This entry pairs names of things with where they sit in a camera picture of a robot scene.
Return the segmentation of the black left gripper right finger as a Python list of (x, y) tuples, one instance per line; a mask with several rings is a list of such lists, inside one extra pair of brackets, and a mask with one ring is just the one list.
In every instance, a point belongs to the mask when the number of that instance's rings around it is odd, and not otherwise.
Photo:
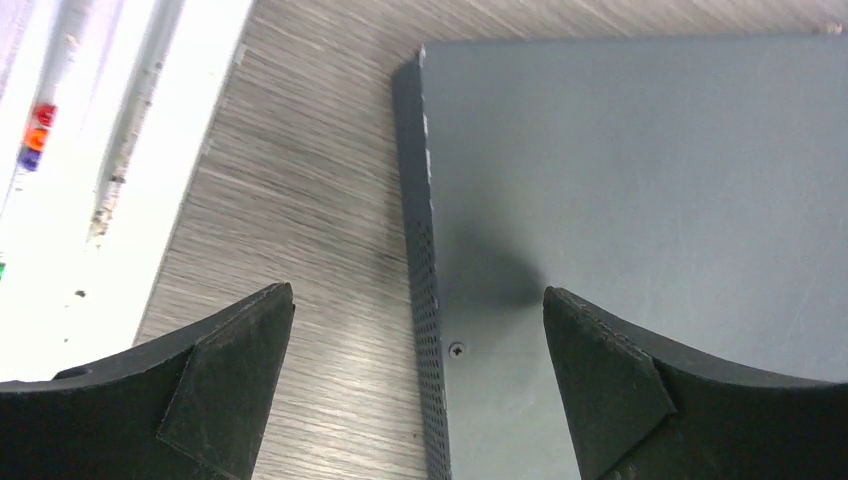
[(543, 323), (585, 479), (843, 479), (847, 387), (731, 362), (546, 289)]

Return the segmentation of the dark network switch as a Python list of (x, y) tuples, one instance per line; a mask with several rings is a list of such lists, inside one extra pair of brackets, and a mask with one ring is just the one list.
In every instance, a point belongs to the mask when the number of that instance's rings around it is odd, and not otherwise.
[(431, 43), (392, 100), (430, 478), (585, 479), (550, 287), (847, 387), (845, 36)]

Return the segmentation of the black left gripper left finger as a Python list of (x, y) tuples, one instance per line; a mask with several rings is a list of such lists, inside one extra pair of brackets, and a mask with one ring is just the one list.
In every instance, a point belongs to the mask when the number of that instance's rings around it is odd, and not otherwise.
[(248, 479), (295, 306), (275, 283), (51, 380), (1, 386), (5, 479)]

